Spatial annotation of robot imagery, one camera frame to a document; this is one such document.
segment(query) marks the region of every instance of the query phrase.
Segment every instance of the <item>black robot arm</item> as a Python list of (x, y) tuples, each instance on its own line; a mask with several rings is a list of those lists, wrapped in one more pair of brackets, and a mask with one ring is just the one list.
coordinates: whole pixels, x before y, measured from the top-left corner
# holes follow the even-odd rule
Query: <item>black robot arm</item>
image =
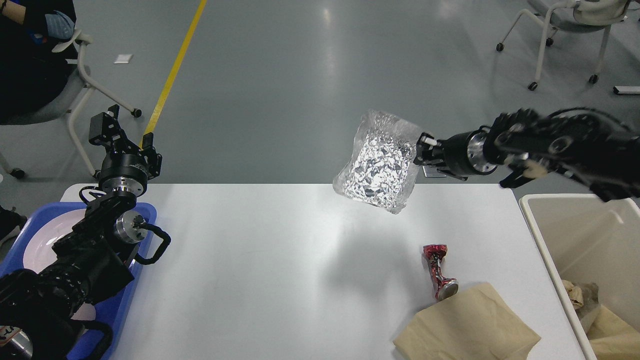
[(435, 140), (423, 133), (414, 163), (466, 180), (512, 173), (500, 182), (517, 188), (555, 172), (587, 186), (602, 200), (640, 196), (639, 134), (595, 109), (572, 108), (546, 117), (533, 110), (503, 113), (491, 127)]
[[(0, 278), (0, 359), (63, 360), (85, 329), (103, 333), (86, 358), (100, 359), (111, 344), (111, 328), (71, 316), (85, 302), (116, 295), (133, 280), (129, 265), (134, 259), (155, 263), (171, 241), (132, 210), (148, 180), (160, 174), (162, 156), (153, 147), (153, 135), (145, 136), (140, 149), (127, 139), (117, 117), (114, 105), (92, 118), (90, 143), (106, 149), (98, 187), (89, 187), (100, 193), (93, 193), (92, 201), (81, 196), (87, 203), (84, 218), (53, 245), (56, 261), (39, 274), (19, 269)], [(138, 254), (147, 231), (163, 241), (149, 259)]]

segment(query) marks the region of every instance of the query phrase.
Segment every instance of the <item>white table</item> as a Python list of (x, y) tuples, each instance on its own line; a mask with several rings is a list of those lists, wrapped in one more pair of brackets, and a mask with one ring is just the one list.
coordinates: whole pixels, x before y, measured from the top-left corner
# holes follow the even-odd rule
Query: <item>white table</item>
[(490, 282), (542, 337), (530, 360), (584, 359), (497, 185), (418, 184), (399, 215), (328, 184), (150, 184), (139, 201), (173, 242), (143, 270), (112, 359), (402, 359), (392, 340), (435, 302), (430, 243), (448, 244), (461, 291)]

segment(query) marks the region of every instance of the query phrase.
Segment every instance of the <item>yellow floor line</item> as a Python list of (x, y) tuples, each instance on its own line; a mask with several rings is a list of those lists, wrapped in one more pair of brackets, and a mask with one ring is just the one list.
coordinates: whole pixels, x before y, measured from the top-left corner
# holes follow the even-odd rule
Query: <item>yellow floor line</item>
[(180, 70), (180, 66), (182, 65), (182, 60), (184, 59), (184, 55), (187, 53), (187, 49), (189, 49), (191, 38), (193, 37), (193, 33), (198, 27), (198, 21), (200, 21), (200, 16), (202, 15), (204, 6), (206, 4), (207, 4), (207, 0), (200, 0), (200, 5), (198, 6), (198, 10), (196, 10), (196, 14), (193, 16), (193, 20), (191, 21), (189, 31), (187, 31), (187, 35), (184, 36), (184, 40), (182, 41), (182, 46), (180, 47), (178, 56), (175, 58), (175, 62), (173, 63), (173, 67), (171, 68), (171, 72), (169, 73), (169, 76), (166, 78), (166, 82), (164, 83), (164, 88), (162, 89), (162, 93), (160, 93), (160, 97), (158, 98), (158, 102), (156, 103), (156, 107), (154, 108), (154, 112), (151, 114), (151, 118), (149, 119), (149, 123), (147, 124), (145, 134), (153, 132), (153, 130), (156, 128), (156, 124), (158, 123), (158, 119), (160, 118), (160, 113), (162, 113), (162, 109), (164, 108), (164, 103), (166, 102), (166, 98), (169, 96), (169, 93), (171, 92), (171, 87), (173, 86), (175, 77), (178, 74), (178, 70)]

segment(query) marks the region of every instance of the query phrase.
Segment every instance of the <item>chair seat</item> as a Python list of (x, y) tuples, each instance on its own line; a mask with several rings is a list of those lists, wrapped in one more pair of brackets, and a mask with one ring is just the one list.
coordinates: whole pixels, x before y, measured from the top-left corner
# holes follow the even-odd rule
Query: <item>chair seat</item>
[[(89, 67), (84, 67), (89, 74)], [(67, 84), (62, 92), (53, 99), (49, 104), (46, 104), (42, 108), (20, 115), (14, 115), (9, 117), (3, 122), (3, 125), (29, 125), (40, 124), (47, 121), (52, 121), (62, 117), (71, 104), (74, 102), (80, 91), (84, 88), (85, 82), (80, 78), (78, 69), (74, 69), (69, 78)]]
[[(559, 0), (527, 0), (529, 5), (534, 8), (543, 17), (549, 11), (549, 8)], [(557, 9), (551, 15), (551, 25), (563, 31), (570, 33), (592, 33), (605, 28), (605, 26), (585, 25), (577, 22), (573, 18), (572, 9)]]

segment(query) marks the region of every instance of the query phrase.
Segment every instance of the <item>chair wheel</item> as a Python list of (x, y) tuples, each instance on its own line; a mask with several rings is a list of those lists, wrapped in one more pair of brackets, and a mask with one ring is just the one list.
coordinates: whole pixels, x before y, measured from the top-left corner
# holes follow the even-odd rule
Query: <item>chair wheel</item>
[(15, 177), (16, 179), (22, 179), (26, 175), (26, 173), (21, 168), (15, 168), (11, 170), (9, 175)]

